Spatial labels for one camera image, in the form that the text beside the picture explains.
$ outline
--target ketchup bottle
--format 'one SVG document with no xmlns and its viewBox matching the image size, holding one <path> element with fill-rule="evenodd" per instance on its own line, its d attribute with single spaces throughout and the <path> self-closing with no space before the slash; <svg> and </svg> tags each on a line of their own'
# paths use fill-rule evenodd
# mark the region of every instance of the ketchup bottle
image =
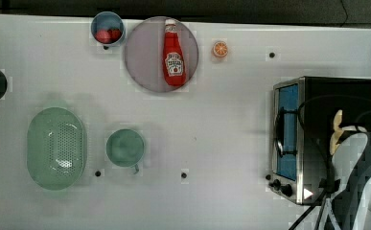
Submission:
<svg viewBox="0 0 371 230">
<path fill-rule="evenodd" d="M 165 20 L 163 52 L 164 78 L 168 85 L 181 86 L 186 81 L 185 63 L 176 33 L 175 20 Z"/>
</svg>

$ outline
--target green bowl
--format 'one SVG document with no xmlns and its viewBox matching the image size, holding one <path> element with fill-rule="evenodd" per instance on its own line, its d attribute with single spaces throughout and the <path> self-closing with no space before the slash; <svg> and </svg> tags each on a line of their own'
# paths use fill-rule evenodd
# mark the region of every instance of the green bowl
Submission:
<svg viewBox="0 0 371 230">
<path fill-rule="evenodd" d="M 107 140 L 106 154 L 110 161 L 120 167 L 135 167 L 144 155 L 143 138 L 131 129 L 114 132 Z"/>
<path fill-rule="evenodd" d="M 33 181 L 44 189 L 71 186 L 85 165 L 84 130 L 70 111 L 51 107 L 31 121 L 27 134 L 27 168 Z"/>
</svg>

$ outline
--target toaster oven knob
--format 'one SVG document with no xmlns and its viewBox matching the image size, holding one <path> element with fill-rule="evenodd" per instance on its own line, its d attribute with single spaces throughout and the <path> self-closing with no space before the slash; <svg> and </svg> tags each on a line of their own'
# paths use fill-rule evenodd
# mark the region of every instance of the toaster oven knob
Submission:
<svg viewBox="0 0 371 230">
<path fill-rule="evenodd" d="M 273 187 L 275 191 L 279 191 L 281 188 L 281 182 L 278 179 L 275 179 L 269 184 L 269 186 Z"/>
<path fill-rule="evenodd" d="M 281 193 L 288 197 L 292 196 L 292 187 L 289 184 L 281 186 Z"/>
</svg>

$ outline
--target small bowl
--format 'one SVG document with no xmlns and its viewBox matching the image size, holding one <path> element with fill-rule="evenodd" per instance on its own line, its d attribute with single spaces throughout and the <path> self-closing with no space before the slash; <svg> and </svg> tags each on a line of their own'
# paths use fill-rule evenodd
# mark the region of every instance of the small bowl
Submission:
<svg viewBox="0 0 371 230">
<path fill-rule="evenodd" d="M 122 32 L 122 35 L 117 41 L 112 43 L 102 43 L 98 39 L 96 39 L 96 33 L 98 30 L 110 30 L 110 29 L 119 29 Z M 119 46 L 124 40 L 126 36 L 126 28 L 123 24 L 122 18 L 119 15 L 112 11 L 103 11 L 98 13 L 92 20 L 92 24 L 90 26 L 90 32 L 92 33 L 93 37 L 107 50 L 109 47 Z"/>
</svg>

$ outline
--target green cup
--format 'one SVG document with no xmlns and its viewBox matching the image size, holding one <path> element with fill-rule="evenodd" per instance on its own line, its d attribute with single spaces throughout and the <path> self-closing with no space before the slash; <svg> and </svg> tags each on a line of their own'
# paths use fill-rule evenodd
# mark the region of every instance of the green cup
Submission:
<svg viewBox="0 0 371 230">
<path fill-rule="evenodd" d="M 110 161 L 120 167 L 134 167 L 138 173 L 138 162 L 144 155 L 143 138 L 131 129 L 120 129 L 108 138 L 106 154 Z"/>
</svg>

